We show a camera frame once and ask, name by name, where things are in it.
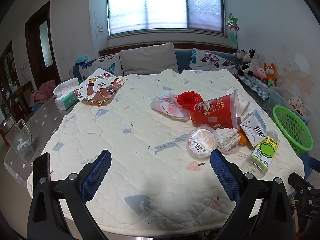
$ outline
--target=beige pillow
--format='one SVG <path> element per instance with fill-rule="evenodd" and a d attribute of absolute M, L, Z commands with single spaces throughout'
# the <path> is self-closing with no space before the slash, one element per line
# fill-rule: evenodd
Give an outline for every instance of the beige pillow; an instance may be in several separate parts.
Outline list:
<path fill-rule="evenodd" d="M 159 74 L 166 69 L 178 71 L 174 46 L 171 42 L 137 49 L 121 50 L 119 53 L 124 75 Z"/>

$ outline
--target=pink plush toy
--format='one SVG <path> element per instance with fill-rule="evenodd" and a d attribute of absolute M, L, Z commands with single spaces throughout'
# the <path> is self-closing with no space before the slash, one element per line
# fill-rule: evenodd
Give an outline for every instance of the pink plush toy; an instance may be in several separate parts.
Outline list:
<path fill-rule="evenodd" d="M 266 71 L 263 68 L 258 68 L 254 75 L 258 78 L 261 79 L 261 81 L 263 82 L 267 82 L 267 75 L 266 75 Z"/>

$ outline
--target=pink plastic bag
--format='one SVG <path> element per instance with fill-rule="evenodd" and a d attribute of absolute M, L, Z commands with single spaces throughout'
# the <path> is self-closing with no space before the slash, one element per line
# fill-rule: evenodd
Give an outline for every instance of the pink plastic bag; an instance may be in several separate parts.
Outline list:
<path fill-rule="evenodd" d="M 171 94 L 170 91 L 155 97 L 150 104 L 150 107 L 159 112 L 170 115 L 173 119 L 185 119 L 190 118 L 190 111 L 184 108 L 180 108 L 176 97 L 177 95 Z"/>

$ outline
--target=silver bolt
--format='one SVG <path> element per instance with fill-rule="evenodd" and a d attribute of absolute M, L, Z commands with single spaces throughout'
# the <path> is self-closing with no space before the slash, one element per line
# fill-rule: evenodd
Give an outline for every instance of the silver bolt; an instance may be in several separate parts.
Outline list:
<path fill-rule="evenodd" d="M 246 174 L 245 174 L 245 177 L 247 178 L 247 179 L 253 179 L 253 174 L 252 173 L 250 173 L 250 172 L 247 172 Z"/>
<path fill-rule="evenodd" d="M 276 178 L 275 181 L 276 181 L 276 183 L 278 183 L 278 184 L 281 184 L 281 183 L 282 183 L 282 179 L 280 179 L 280 178 Z"/>
<path fill-rule="evenodd" d="M 69 175 L 69 179 L 71 179 L 71 180 L 74 180 L 74 179 L 76 179 L 78 177 L 78 175 L 76 174 L 76 173 L 71 173 L 70 175 Z"/>
<path fill-rule="evenodd" d="M 41 178 L 41 179 L 39 180 L 39 182 L 40 182 L 41 184 L 44 184 L 46 181 L 47 181 L 47 179 L 46 179 L 45 177 L 43 177 L 43 178 Z"/>

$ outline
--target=glass jug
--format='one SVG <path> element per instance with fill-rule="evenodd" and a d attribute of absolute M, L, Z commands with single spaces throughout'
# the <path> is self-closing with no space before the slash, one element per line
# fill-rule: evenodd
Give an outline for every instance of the glass jug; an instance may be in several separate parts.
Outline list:
<path fill-rule="evenodd" d="M 26 133 L 23 133 L 19 127 L 22 123 L 26 129 Z M 1 131 L 3 132 L 5 138 L 9 142 L 10 146 L 14 149 L 18 156 L 20 156 L 24 162 L 28 162 L 33 157 L 35 153 L 34 147 L 31 145 L 32 136 L 24 120 L 18 121 L 16 123 L 14 117 L 9 115 L 1 126 Z"/>

